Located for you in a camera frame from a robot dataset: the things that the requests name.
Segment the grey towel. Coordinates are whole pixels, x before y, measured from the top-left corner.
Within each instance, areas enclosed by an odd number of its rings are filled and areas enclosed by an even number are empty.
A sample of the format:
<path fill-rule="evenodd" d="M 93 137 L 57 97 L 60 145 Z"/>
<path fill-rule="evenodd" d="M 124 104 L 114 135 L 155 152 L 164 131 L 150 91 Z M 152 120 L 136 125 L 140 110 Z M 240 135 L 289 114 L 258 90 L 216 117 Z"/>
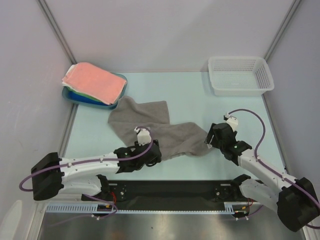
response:
<path fill-rule="evenodd" d="M 149 128 L 164 161 L 183 155 L 203 157 L 210 152 L 205 143 L 207 132 L 196 123 L 170 123 L 166 101 L 137 103 L 123 96 L 110 113 L 108 124 L 126 146 L 137 140 L 136 127 Z"/>

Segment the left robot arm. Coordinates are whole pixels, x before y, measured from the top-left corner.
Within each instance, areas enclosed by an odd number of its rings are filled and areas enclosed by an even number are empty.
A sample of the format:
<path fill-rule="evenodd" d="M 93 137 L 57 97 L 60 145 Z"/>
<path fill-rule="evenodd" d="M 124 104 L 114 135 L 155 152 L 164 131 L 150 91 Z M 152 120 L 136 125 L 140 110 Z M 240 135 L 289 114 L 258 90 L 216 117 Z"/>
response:
<path fill-rule="evenodd" d="M 49 200 L 58 194 L 80 194 L 105 200 L 110 195 L 108 174 L 122 174 L 153 167 L 162 161 L 158 140 L 120 147 L 92 158 L 61 158 L 51 152 L 31 169 L 32 193 L 35 201 Z"/>

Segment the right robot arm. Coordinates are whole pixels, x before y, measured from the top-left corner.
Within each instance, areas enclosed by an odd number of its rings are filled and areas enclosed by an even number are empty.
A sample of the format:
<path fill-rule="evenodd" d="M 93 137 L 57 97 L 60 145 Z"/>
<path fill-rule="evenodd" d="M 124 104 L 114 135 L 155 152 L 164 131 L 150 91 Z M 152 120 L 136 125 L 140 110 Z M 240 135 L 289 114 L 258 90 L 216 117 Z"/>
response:
<path fill-rule="evenodd" d="M 277 213 L 280 221 L 297 232 L 320 215 L 320 203 L 312 183 L 305 177 L 297 179 L 256 158 L 253 148 L 236 140 L 237 131 L 228 123 L 212 123 L 205 139 L 209 147 L 220 150 L 225 159 L 255 175 L 235 178 L 230 195 L 236 201 L 249 198 Z"/>

